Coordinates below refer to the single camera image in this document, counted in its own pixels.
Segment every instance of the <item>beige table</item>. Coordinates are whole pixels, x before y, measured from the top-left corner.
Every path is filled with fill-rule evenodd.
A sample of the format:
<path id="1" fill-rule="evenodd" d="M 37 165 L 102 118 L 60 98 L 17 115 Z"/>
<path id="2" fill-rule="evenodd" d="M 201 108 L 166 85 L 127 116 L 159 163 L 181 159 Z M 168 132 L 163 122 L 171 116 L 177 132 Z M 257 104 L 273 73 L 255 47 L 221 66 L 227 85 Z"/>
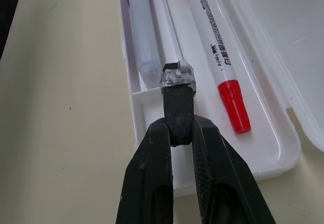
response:
<path id="1" fill-rule="evenodd" d="M 0 63 L 0 223 L 114 223 L 134 129 L 118 0 L 20 0 Z M 323 223 L 324 153 L 259 183 L 277 223 Z M 195 196 L 177 223 L 200 223 Z"/>

